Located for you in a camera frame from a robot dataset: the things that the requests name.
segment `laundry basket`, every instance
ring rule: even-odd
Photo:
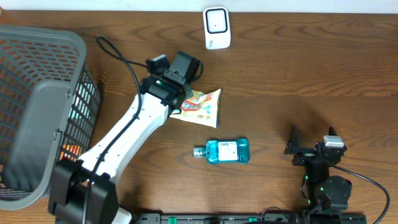
[[[49,189],[54,164],[88,149],[100,93],[67,31],[0,25],[0,209]]]

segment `wooden table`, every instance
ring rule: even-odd
[[[339,164],[385,186],[398,217],[398,16],[365,14],[231,13],[232,43],[207,50],[201,13],[4,11],[1,23],[70,30],[88,47],[88,66],[104,84],[91,144],[124,114],[136,89],[123,63],[95,44],[102,34],[127,58],[144,62],[182,50],[205,64],[192,85],[222,88],[218,129],[169,119],[134,156],[118,185],[133,212],[259,213],[270,206],[299,210],[303,167],[283,155],[292,124],[313,146],[333,125],[348,151]],[[147,75],[135,67],[139,79]],[[194,145],[246,136],[248,165],[211,166],[193,159]],[[353,183],[349,212],[372,223],[386,198],[377,187],[331,169]],[[46,199],[0,212],[0,223],[52,223]]]

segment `blue bottle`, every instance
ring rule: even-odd
[[[210,140],[206,143],[206,147],[194,148],[193,156],[195,158],[205,157],[209,164],[220,162],[246,164],[250,160],[249,142],[245,138],[235,141]]]

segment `white plug-in device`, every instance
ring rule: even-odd
[[[223,49],[231,44],[228,10],[224,7],[210,7],[203,11],[206,48]]]

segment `chip bag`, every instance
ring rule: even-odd
[[[181,110],[175,110],[170,115],[183,121],[203,124],[213,128],[218,126],[218,100],[221,89],[209,94],[192,90],[193,97],[184,100]]]

